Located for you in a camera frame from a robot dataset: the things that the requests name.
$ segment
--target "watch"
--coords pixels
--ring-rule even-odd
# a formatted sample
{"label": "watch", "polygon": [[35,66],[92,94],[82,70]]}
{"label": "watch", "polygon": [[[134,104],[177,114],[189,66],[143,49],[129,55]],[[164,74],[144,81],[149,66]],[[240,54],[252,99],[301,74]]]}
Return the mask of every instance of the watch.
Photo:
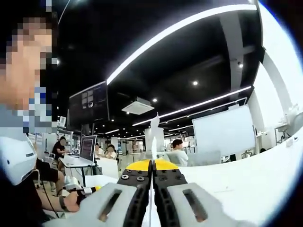
{"label": "watch", "polygon": [[66,207],[66,205],[65,205],[65,203],[64,203],[64,196],[60,196],[59,197],[59,203],[60,203],[60,206],[61,206],[61,208],[64,210],[64,211],[66,211],[66,212],[68,212],[69,210],[67,209],[67,207]]}

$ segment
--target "ceiling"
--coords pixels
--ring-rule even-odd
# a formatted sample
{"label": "ceiling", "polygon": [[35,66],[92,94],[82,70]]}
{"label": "ceiling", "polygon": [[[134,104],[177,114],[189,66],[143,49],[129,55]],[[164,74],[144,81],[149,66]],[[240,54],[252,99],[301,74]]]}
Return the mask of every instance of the ceiling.
{"label": "ceiling", "polygon": [[[59,16],[66,2],[55,1]],[[248,1],[215,2],[71,0],[59,24],[60,64],[54,76],[59,81],[55,86],[58,115],[66,116],[69,96],[108,79],[125,59],[164,29],[207,9]],[[256,10],[210,16],[173,32],[143,52],[108,85],[109,114],[114,121],[96,122],[96,132],[120,129],[107,135],[139,136],[149,123],[132,125],[157,113],[167,114],[251,86],[261,42]],[[238,99],[243,105],[252,90],[163,117],[161,127],[168,134],[171,129],[191,125],[194,118],[227,110],[234,104],[198,113],[203,110]],[[123,112],[136,97],[151,101],[155,109],[139,116]]]}

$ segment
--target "large display screen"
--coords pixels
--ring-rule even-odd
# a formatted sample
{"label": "large display screen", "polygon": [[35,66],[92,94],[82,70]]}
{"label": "large display screen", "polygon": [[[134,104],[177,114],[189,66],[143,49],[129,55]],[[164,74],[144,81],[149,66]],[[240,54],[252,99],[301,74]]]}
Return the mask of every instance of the large display screen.
{"label": "large display screen", "polygon": [[79,126],[96,120],[108,120],[107,84],[98,83],[69,99],[69,126]]}

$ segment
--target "hand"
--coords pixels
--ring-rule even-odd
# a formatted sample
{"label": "hand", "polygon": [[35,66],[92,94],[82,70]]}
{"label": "hand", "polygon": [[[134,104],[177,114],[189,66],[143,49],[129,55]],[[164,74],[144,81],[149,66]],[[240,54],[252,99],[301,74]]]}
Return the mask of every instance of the hand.
{"label": "hand", "polygon": [[64,204],[69,212],[77,212],[79,210],[77,198],[77,192],[71,192],[68,196],[64,198]]}

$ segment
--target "laptop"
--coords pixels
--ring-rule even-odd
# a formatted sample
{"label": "laptop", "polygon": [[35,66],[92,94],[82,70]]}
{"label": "laptop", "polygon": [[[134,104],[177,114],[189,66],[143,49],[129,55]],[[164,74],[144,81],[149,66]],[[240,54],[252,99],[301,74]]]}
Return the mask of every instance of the laptop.
{"label": "laptop", "polygon": [[83,136],[80,147],[80,156],[72,157],[65,155],[62,162],[66,168],[94,166],[95,163],[95,145],[97,135]]}

